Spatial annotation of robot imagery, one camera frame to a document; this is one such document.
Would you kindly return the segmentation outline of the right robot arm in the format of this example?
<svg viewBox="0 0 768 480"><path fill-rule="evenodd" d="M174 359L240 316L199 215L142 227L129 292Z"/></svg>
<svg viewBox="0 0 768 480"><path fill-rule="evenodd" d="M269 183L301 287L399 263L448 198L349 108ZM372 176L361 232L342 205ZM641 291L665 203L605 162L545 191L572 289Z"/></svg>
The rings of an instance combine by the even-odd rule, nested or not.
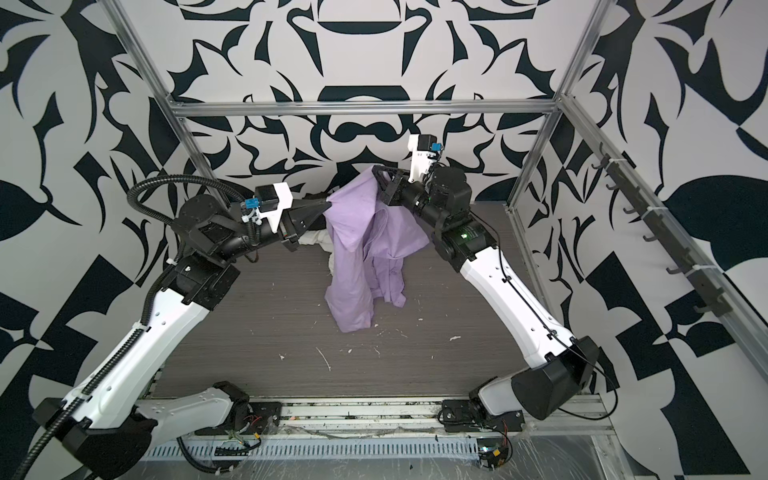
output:
<svg viewBox="0 0 768 480"><path fill-rule="evenodd" d="M487 301L516 341L524 369L494 378L475 389L470 400L485 418L524 412L545 420L586 386L596 370L599 348L560 324L517 276L504 257L498 233L470 207L465 173L432 167L423 180L406 171L372 170L379 198L405 208L432 229L442 259Z"/></svg>

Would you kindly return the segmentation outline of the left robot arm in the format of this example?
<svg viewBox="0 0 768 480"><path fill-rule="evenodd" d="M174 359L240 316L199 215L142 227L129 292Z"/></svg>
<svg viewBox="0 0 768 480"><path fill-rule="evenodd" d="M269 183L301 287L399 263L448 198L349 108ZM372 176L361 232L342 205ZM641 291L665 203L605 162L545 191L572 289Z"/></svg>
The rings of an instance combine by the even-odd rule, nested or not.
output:
<svg viewBox="0 0 768 480"><path fill-rule="evenodd" d="M139 320L110 355L63 398L34 411L44 428L14 472L23 479L43 449L60 444L92 479L115 479L158 444L204 429L247 428L249 397L229 381L154 406L146 387L181 341L223 300L240 272L241 257L255 262L260 249L279 243L296 249L302 234L331 206L325 199L295 202L280 185L255 195L209 194L187 200L169 225L179 255L149 288Z"/></svg>

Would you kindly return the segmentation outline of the purple cloth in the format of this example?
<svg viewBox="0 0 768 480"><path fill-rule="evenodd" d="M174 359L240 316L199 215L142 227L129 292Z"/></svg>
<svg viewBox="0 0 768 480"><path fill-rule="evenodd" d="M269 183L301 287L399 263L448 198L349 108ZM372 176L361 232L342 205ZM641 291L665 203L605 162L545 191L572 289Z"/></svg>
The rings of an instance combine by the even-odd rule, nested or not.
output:
<svg viewBox="0 0 768 480"><path fill-rule="evenodd" d="M374 301L406 304L404 260L429 244L414 216L378 199L371 168L331 194L324 212L333 245L333 279L325 300L339 330L372 326Z"/></svg>

